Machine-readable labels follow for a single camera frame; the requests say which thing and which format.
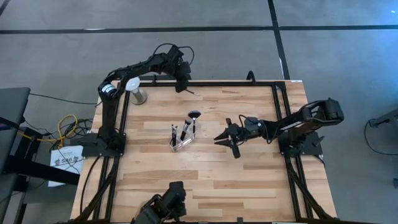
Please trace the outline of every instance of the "gray floor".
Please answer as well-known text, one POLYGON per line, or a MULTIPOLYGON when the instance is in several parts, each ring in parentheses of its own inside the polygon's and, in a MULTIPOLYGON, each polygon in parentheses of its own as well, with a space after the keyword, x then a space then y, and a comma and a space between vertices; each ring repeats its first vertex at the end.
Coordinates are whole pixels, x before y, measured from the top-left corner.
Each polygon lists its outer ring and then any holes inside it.
MULTIPOLYGON (((280 26, 398 24, 393 0, 274 3, 280 26)), ((267 1, 261 0, 11 0, 0 17, 0 30, 271 25, 267 1)), ((398 177, 398 158, 370 151, 363 128, 368 119, 398 107, 398 30, 282 31, 281 36, 291 79, 303 80, 309 100, 332 97, 345 112, 343 123, 320 130, 338 216, 396 223, 398 189, 392 178, 398 177)), ((282 78, 273 31, 14 34, 0 35, 0 88, 29 86, 34 93, 94 102, 108 71, 146 59, 164 42, 195 49, 192 77, 197 80, 242 79, 248 70, 257 79, 282 78)), ((91 118, 94 108, 31 96, 25 116, 54 130, 66 114, 91 118)), ((375 148, 398 153, 394 134, 388 125, 368 132, 375 148)), ((42 146, 38 161, 48 163, 47 149, 42 146)), ((28 193, 25 200, 32 204, 24 223, 67 220, 74 191, 63 186, 28 193)))

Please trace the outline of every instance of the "wooden tabletop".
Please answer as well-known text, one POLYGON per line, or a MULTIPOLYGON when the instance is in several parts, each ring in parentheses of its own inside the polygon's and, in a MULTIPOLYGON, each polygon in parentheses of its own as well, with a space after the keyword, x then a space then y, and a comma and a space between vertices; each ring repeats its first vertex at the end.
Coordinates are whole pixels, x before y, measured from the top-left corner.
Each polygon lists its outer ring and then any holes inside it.
MULTIPOLYGON (((307 103, 303 83, 286 81, 286 87, 292 112, 297 111, 307 103)), ((239 159, 234 159, 229 148, 213 144, 213 138, 226 127, 225 118, 239 123, 238 115, 244 114, 276 121, 270 87, 189 88, 200 96, 176 93, 174 87, 143 89, 148 93, 147 102, 140 106, 130 104, 128 109, 127 143, 118 170, 112 222, 130 222, 142 202, 154 194, 162 195, 169 182, 177 180, 183 181, 187 191, 184 221, 235 222, 236 217, 247 222, 294 220, 285 162, 277 141, 267 144, 257 138, 245 142, 239 147, 239 159), (202 112, 196 139, 186 149, 172 152, 168 146, 171 124, 181 128, 191 110, 202 112)), ((101 126, 101 114, 99 106, 94 132, 101 126)), ((313 156, 302 156, 302 160, 308 189, 325 211, 335 216, 324 166, 313 156)), ((81 190, 93 161, 94 158, 84 161, 71 218, 79 214, 81 190)), ((83 208, 97 191, 101 166, 102 159, 90 175, 83 208)), ((305 217, 302 195, 298 189, 297 192, 305 217)), ((107 194, 100 218, 104 217, 107 194)))

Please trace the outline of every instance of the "black cable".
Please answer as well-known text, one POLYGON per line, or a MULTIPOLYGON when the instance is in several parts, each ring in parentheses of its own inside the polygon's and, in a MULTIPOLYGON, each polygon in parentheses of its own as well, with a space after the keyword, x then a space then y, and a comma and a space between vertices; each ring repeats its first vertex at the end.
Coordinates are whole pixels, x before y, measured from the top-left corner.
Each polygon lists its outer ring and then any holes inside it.
POLYGON ((190 49, 192 51, 192 59, 191 59, 191 62, 189 63, 189 65, 191 65, 192 62, 193 62, 193 59, 195 58, 195 52, 193 51, 193 49, 190 46, 182 46, 182 47, 178 47, 178 48, 179 49, 188 48, 188 49, 190 49))
POLYGON ((242 128, 244 128, 244 125, 243 125, 243 122, 242 122, 241 117, 243 117, 244 119, 247 119, 248 117, 245 116, 245 115, 243 115, 243 114, 239 114, 239 116, 238 116, 238 118, 239 118, 239 120, 240 120, 240 122, 241 122, 241 126, 242 126, 242 128))
MULTIPOLYGON (((83 121, 83 122, 84 122, 84 121, 88 121, 88 122, 91 122, 91 123, 92 123, 92 120, 93 120, 93 119, 91 119, 91 118, 90 118, 90 119, 78 119, 78 124, 79 124, 80 121, 83 121)), ((76 121, 73 121, 73 122, 71 122, 71 123, 69 123, 69 124, 64 124, 63 126, 60 127, 60 129, 63 129, 64 127, 67 127, 67 126, 72 126, 72 127, 73 127, 74 124, 76 124, 76 121)), ((45 134, 43 134, 43 135, 44 135, 44 136, 49 136, 49 135, 51 135, 54 139, 56 139, 56 137, 54 137, 53 134, 55 134, 55 133, 57 133, 57 132, 58 132, 58 131, 53 131, 53 132, 51 132, 51 133, 45 133, 45 134)))
POLYGON ((372 120, 374 120, 374 119, 370 119, 369 121, 366 122, 365 128, 364 128, 364 130, 363 130, 363 135, 364 135, 364 137, 365 137, 365 141, 366 141, 366 144, 368 145, 368 147, 369 147, 373 152, 378 153, 378 154, 382 154, 382 155, 386 155, 386 156, 398 156, 398 153, 385 153, 385 152, 379 152, 379 151, 373 149, 372 146, 369 144, 368 137, 366 136, 366 128, 368 127, 368 125, 370 125, 370 122, 371 122, 372 120))
MULTIPOLYGON (((92 123, 91 119, 78 119, 77 124, 76 124, 76 121, 71 122, 70 124, 66 124, 66 126, 68 126, 68 127, 66 128, 66 130, 64 130, 63 136, 65 136, 66 139, 71 139, 71 138, 73 138, 73 137, 75 137, 75 136, 77 136, 77 135, 79 135, 79 136, 84 136, 84 135, 86 134, 86 133, 84 132, 84 130, 86 130, 86 131, 89 130, 89 128, 87 128, 86 122, 91 122, 91 123, 92 123), (79 125, 80 123, 84 123, 84 124, 85 124, 85 128, 81 127, 81 126, 79 125), (78 133, 75 133, 74 136, 66 136, 67 133, 69 133, 69 132, 73 129, 73 127, 75 127, 75 126, 77 126, 77 128, 75 128, 75 131, 76 131, 76 130, 79 130, 79 132, 78 132, 78 133)), ((52 147, 50 148, 50 150, 54 150, 54 149, 58 150, 58 152, 59 152, 59 153, 61 154, 61 156, 65 159, 65 161, 67 162, 67 164, 69 164, 69 167, 67 167, 65 170, 67 170, 67 169, 69 169, 70 167, 72 167, 72 168, 74 168, 74 169, 77 171, 78 174, 80 174, 79 170, 74 166, 78 161, 73 161, 74 163, 71 164, 71 162, 69 162, 69 160, 63 155, 63 153, 61 152, 61 150, 57 147, 59 143, 60 143, 60 140, 58 140, 58 141, 56 141, 55 143, 53 143, 53 144, 52 144, 52 147)))
POLYGON ((156 51, 161 47, 161 46, 165 46, 165 45, 170 45, 170 46, 174 46, 174 44, 171 43, 164 43, 164 44, 160 44, 159 46, 157 46, 154 50, 154 53, 152 54, 152 56, 154 56, 156 54, 156 51))
POLYGON ((36 128, 35 126, 31 125, 29 122, 27 122, 27 120, 25 119, 25 122, 27 123, 27 125, 29 125, 31 128, 36 129, 36 130, 44 130, 47 133, 50 133, 50 131, 48 131, 45 128, 36 128))
POLYGON ((279 129, 279 127, 280 127, 280 125, 276 128, 276 131, 275 131, 275 133, 274 133, 274 135, 272 136, 272 138, 271 138, 271 140, 269 140, 268 139, 268 130, 267 130, 267 126, 265 125, 265 124, 263 124, 264 125, 264 127, 265 127, 265 129, 266 129, 266 134, 267 134, 267 143, 268 144, 271 144, 271 142, 276 138, 276 134, 278 133, 278 129, 279 129))
POLYGON ((102 104, 102 100, 99 103, 97 103, 94 107, 97 107, 97 106, 99 106, 101 104, 102 104))
POLYGON ((50 98, 53 100, 60 100, 60 101, 65 101, 68 103, 77 103, 77 104, 82 104, 82 105, 98 105, 98 103, 85 103, 85 102, 77 102, 77 101, 72 101, 72 100, 64 100, 61 98, 57 98, 57 97, 52 97, 52 96, 46 96, 46 95, 41 95, 41 94, 36 94, 36 93, 29 93, 32 96, 41 96, 41 97, 45 97, 45 98, 50 98))
POLYGON ((77 162, 80 162, 80 161, 83 161, 83 159, 80 159, 79 161, 74 161, 75 163, 73 164, 73 165, 69 165, 67 168, 65 168, 65 170, 68 170, 69 168, 74 168, 74 169, 76 169, 75 167, 74 167, 74 165, 77 163, 77 162))
POLYGON ((86 190, 86 185, 87 185, 87 182, 88 182, 88 178, 90 177, 91 171, 93 171, 93 168, 94 168, 95 164, 97 163, 98 159, 100 159, 99 156, 94 160, 93 165, 91 165, 91 167, 90 167, 90 169, 89 169, 89 171, 88 171, 88 173, 87 173, 87 177, 86 177, 86 180, 85 180, 85 184, 83 185, 83 189, 81 190, 81 197, 80 197, 80 215, 83 213, 83 197, 84 197, 84 194, 85 194, 85 190, 86 190))

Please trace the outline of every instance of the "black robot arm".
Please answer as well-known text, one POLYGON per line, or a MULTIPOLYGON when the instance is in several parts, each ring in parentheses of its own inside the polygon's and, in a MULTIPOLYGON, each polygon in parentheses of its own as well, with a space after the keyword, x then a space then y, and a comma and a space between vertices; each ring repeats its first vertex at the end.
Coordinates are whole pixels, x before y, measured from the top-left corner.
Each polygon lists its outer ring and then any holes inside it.
POLYGON ((296 113, 280 121, 266 121, 254 117, 244 117, 241 126, 226 119, 228 127, 215 137, 215 144, 228 146, 235 158, 240 157, 239 145, 252 138, 262 137, 267 143, 288 132, 291 147, 299 147, 306 135, 322 126, 336 125, 344 120, 340 104, 336 100, 319 100, 304 105, 296 113))
POLYGON ((191 72, 189 63, 184 62, 182 56, 180 47, 172 45, 167 53, 153 54, 145 62, 110 72, 98 87, 98 94, 103 104, 102 126, 98 134, 88 134, 77 140, 77 144, 84 147, 82 156, 120 156, 122 153, 119 149, 124 147, 125 136, 114 128, 115 111, 127 82, 149 72, 165 73, 176 79, 175 91, 180 93, 187 89, 191 72), (117 87, 112 84, 115 80, 120 80, 117 87))
POLYGON ((169 183, 169 189, 163 196, 154 195, 132 219, 131 224, 160 224, 165 220, 179 221, 187 214, 185 209, 185 190, 182 181, 169 183))

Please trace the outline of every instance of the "black metal frame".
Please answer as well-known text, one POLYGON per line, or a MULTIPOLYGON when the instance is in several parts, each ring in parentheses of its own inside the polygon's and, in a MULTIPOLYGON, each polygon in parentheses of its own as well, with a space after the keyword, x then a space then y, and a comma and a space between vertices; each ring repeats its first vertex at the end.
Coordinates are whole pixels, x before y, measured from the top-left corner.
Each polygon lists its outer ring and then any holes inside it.
MULTIPOLYGON (((174 86, 175 82, 158 82, 156 77, 152 77, 151 82, 141 82, 140 86, 141 87, 168 87, 168 86, 174 86)), ((286 91, 286 85, 285 82, 283 81, 274 81, 274 82, 267 82, 267 81, 257 81, 253 72, 250 71, 246 77, 246 81, 239 81, 239 82, 218 82, 218 81, 190 81, 188 83, 188 87, 190 86, 269 86, 272 88, 272 95, 275 103, 275 110, 277 113, 277 119, 282 119, 282 110, 280 108, 280 103, 279 103, 279 97, 277 94, 278 89, 282 93, 282 98, 284 102, 284 107, 286 111, 286 115, 290 115, 290 106, 289 106, 289 100, 287 96, 287 91, 286 91)), ((126 124, 126 117, 127 117, 127 109, 128 109, 128 102, 129 102, 129 92, 126 92, 125 94, 125 99, 124 99, 124 104, 123 104, 123 110, 122 110, 122 115, 121 115, 121 123, 119 127, 120 133, 124 132, 124 127, 126 124)), ((290 156, 287 154, 283 153, 283 149, 280 148, 281 154, 285 158, 285 163, 286 167, 292 167, 292 162, 290 160, 290 156)), ((298 170, 298 177, 302 183, 302 187, 307 189, 307 185, 305 182, 305 176, 304 176, 304 171, 303 171, 303 165, 301 161, 300 155, 298 155, 296 158, 296 165, 297 165, 297 170, 298 170)), ((101 168, 101 175, 99 177, 99 185, 98 185, 98 191, 99 192, 104 192, 105 189, 109 186, 109 195, 108 195, 108 201, 106 202, 106 213, 105 213, 105 218, 104 219, 99 219, 99 214, 100 214, 100 203, 96 203, 93 207, 92 210, 94 210, 94 215, 93 215, 93 221, 97 222, 109 222, 111 219, 111 211, 112 211, 112 205, 113 205, 113 198, 114 198, 114 190, 116 188, 116 176, 113 177, 111 182, 108 182, 109 184, 105 184, 106 181, 106 173, 108 170, 108 164, 109 164, 109 158, 105 157, 103 161, 103 165, 101 168)), ((114 158, 114 163, 113 163, 113 168, 116 166, 116 175, 117 175, 117 169, 119 165, 119 157, 114 158)), ((295 219, 296 221, 300 220, 301 214, 300 214, 300 207, 299 207, 299 198, 297 196, 297 191, 295 188, 295 181, 293 178, 290 177, 289 175, 289 170, 287 169, 287 175, 288 175, 288 180, 289 180, 289 187, 290 187, 290 194, 292 196, 292 203, 293 203, 293 208, 294 208, 294 214, 295 214, 295 219)), ((100 201, 102 198, 102 194, 96 195, 92 201, 100 201)), ((312 209, 307 201, 306 198, 304 198, 305 202, 305 208, 306 208, 306 213, 308 218, 313 218, 312 215, 312 209)), ((82 223, 90 222, 90 220, 87 220, 88 216, 90 216, 89 213, 86 213, 87 217, 84 217, 83 219, 78 219, 82 223)))
MULTIPOLYGON (((369 120, 369 125, 371 128, 378 128, 379 125, 384 124, 384 123, 392 124, 395 127, 395 129, 397 130, 398 129, 398 110, 390 111, 387 114, 384 114, 378 118, 373 118, 373 119, 369 120)), ((392 184, 395 189, 398 189, 398 178, 393 178, 392 184)))
MULTIPOLYGON (((18 129, 28 136, 42 138, 40 133, 30 128, 20 127, 18 129)), ((25 182, 26 176, 78 185, 80 177, 79 174, 74 174, 56 167, 50 167, 32 161, 33 155, 37 153, 39 146, 39 141, 32 141, 31 139, 23 138, 22 136, 16 136, 3 170, 3 174, 16 173, 20 175, 14 190, 25 191, 27 187, 27 182, 25 182)))

